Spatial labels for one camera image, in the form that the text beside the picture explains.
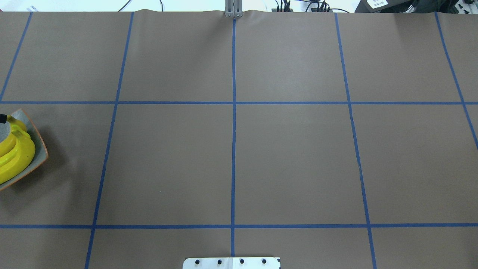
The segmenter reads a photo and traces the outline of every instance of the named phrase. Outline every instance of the metal bracket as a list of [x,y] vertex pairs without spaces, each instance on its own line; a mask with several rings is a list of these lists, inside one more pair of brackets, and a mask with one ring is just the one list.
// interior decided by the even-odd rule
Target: metal bracket
[[226,0],[224,15],[232,19],[242,17],[242,0]]
[[183,269],[281,269],[281,259],[273,257],[187,258]]

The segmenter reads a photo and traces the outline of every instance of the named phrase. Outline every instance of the bunch of bananas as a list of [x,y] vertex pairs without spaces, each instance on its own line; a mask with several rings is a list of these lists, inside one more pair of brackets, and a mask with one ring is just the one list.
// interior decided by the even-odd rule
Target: bunch of bananas
[[0,142],[0,184],[20,174],[32,162],[35,144],[26,132],[25,124],[7,116],[10,134]]

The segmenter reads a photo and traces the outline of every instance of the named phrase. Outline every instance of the banana stem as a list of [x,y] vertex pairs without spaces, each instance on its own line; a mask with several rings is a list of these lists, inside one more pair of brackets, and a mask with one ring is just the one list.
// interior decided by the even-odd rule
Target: banana stem
[[0,123],[7,123],[7,115],[0,114]]

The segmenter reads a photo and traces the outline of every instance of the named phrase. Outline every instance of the blue tape line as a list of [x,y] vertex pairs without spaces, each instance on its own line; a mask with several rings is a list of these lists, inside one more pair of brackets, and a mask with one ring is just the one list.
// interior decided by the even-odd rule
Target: blue tape line
[[337,39],[338,39],[338,48],[340,50],[340,60],[342,62],[342,73],[344,75],[344,83],[345,83],[345,92],[347,94],[347,102],[348,102],[348,113],[350,115],[350,123],[352,126],[352,135],[354,138],[354,147],[355,147],[355,156],[357,158],[357,164],[358,164],[358,171],[359,171],[359,176],[360,176],[360,184],[362,188],[362,199],[363,199],[363,207],[365,211],[365,220],[367,222],[367,231],[369,234],[369,244],[370,244],[370,254],[372,258],[372,266],[374,269],[377,269],[377,262],[375,259],[375,247],[373,245],[373,237],[372,237],[372,229],[370,227],[370,217],[369,217],[369,206],[367,204],[367,195],[365,193],[365,183],[363,180],[363,172],[362,172],[362,163],[360,161],[360,152],[359,152],[359,146],[357,143],[357,133],[355,131],[355,123],[354,123],[354,117],[353,117],[353,111],[352,111],[352,103],[350,101],[350,92],[348,90],[348,80],[347,80],[347,72],[345,69],[345,61],[344,61],[344,52],[342,48],[342,40],[340,38],[340,27],[338,25],[338,17],[337,13],[334,13],[335,16],[335,25],[337,28]]
[[0,224],[0,229],[91,229],[91,225]]
[[371,224],[372,228],[408,228],[408,227],[478,227],[478,223],[402,223]]
[[461,102],[351,101],[353,105],[461,105]]
[[[235,224],[235,229],[337,229],[403,227],[478,227],[478,223],[384,223],[384,224]],[[0,224],[0,229],[91,229],[93,225],[70,224]],[[111,224],[95,229],[231,229],[230,224]]]
[[88,267],[89,267],[89,261],[90,261],[90,258],[91,258],[91,250],[93,248],[94,239],[95,239],[95,227],[93,226],[91,228],[90,240],[89,240],[89,243],[88,243],[88,252],[87,252],[87,258],[85,260],[85,269],[88,269]]
[[346,101],[238,101],[238,105],[346,105]]
[[119,104],[232,105],[230,101],[119,101]]
[[191,225],[96,225],[96,229],[230,229],[229,224]]
[[236,222],[236,19],[232,21],[232,157],[231,157],[231,257],[235,256]]
[[121,93],[121,83],[123,81],[123,72],[124,72],[124,67],[126,64],[126,57],[128,55],[128,45],[130,43],[130,36],[131,36],[131,28],[133,26],[133,18],[134,18],[134,12],[131,12],[131,17],[130,17],[130,25],[128,28],[128,35],[126,37],[126,44],[124,47],[124,54],[123,54],[123,62],[121,63],[121,71],[119,73],[119,80],[118,80],[118,89],[116,91],[116,103],[115,107],[113,109],[113,116],[111,117],[111,125],[109,127],[109,134],[108,134],[108,143],[106,145],[106,152],[105,152],[105,159],[103,161],[103,170],[101,172],[101,179],[99,182],[99,188],[98,188],[98,196],[96,199],[96,205],[95,205],[95,214],[93,215],[93,227],[91,228],[91,235],[90,235],[90,242],[88,244],[88,252],[87,252],[87,258],[85,261],[85,269],[88,269],[89,267],[89,261],[91,257],[91,250],[93,247],[93,240],[95,238],[95,226],[97,223],[98,219],[98,211],[99,211],[99,205],[101,201],[101,194],[103,191],[103,184],[105,181],[105,174],[106,174],[106,166],[108,163],[108,157],[109,157],[109,149],[111,147],[111,138],[113,137],[113,131],[114,131],[114,126],[115,126],[115,120],[116,120],[116,112],[118,110],[118,100],[120,99],[120,93]]
[[236,229],[367,228],[367,224],[236,224]]
[[1,101],[2,104],[115,104],[115,101]]
[[[1,104],[348,105],[347,101],[0,101]],[[353,105],[462,105],[462,102],[351,101]],[[476,105],[478,102],[465,102]]]
[[471,135],[473,136],[473,139],[475,140],[475,145],[478,149],[478,138],[477,138],[477,135],[475,133],[475,129],[473,128],[473,123],[471,122],[470,115],[468,114],[467,105],[465,103],[465,99],[463,98],[463,94],[461,92],[460,85],[458,83],[458,79],[456,78],[455,69],[453,69],[453,65],[451,63],[450,55],[448,54],[448,49],[446,48],[445,39],[443,37],[443,32],[442,32],[442,27],[440,25],[440,20],[438,19],[438,13],[436,11],[435,11],[435,19],[436,19],[436,25],[438,26],[438,32],[440,33],[440,39],[442,40],[443,50],[445,51],[445,56],[446,56],[446,59],[448,61],[448,65],[450,66],[451,74],[453,75],[453,80],[455,81],[456,90],[458,91],[458,95],[460,96],[460,100],[461,100],[461,103],[463,105],[463,110],[465,111],[465,115],[466,115],[467,120],[468,120],[468,125],[470,126]]
[[28,15],[27,24],[25,25],[25,29],[23,30],[23,33],[22,33],[22,37],[20,38],[20,41],[18,42],[17,50],[15,51],[15,54],[13,55],[13,60],[11,61],[10,69],[8,70],[7,77],[5,78],[5,83],[3,83],[3,88],[1,89],[1,92],[0,92],[0,101],[3,99],[3,95],[5,94],[5,90],[7,89],[11,72],[13,71],[13,67],[15,66],[15,62],[17,61],[17,57],[18,57],[18,54],[20,53],[23,40],[25,39],[25,35],[27,34],[28,26],[30,25],[32,16],[33,16],[33,12],[30,12],[30,15]]

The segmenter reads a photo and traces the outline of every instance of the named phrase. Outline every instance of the plate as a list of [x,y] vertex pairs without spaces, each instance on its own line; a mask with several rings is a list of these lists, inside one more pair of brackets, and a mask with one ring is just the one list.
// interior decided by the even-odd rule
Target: plate
[[[0,191],[13,183],[21,180],[26,175],[30,174],[33,170],[37,169],[42,163],[48,159],[48,151],[46,150],[45,142],[43,141],[40,133],[36,129],[30,117],[23,109],[19,109],[11,114],[15,119],[21,120],[27,126],[27,132],[35,144],[35,156],[33,156],[32,162],[23,170],[20,174],[14,178],[0,184]],[[10,125],[0,124],[0,139],[3,140],[10,133]]]

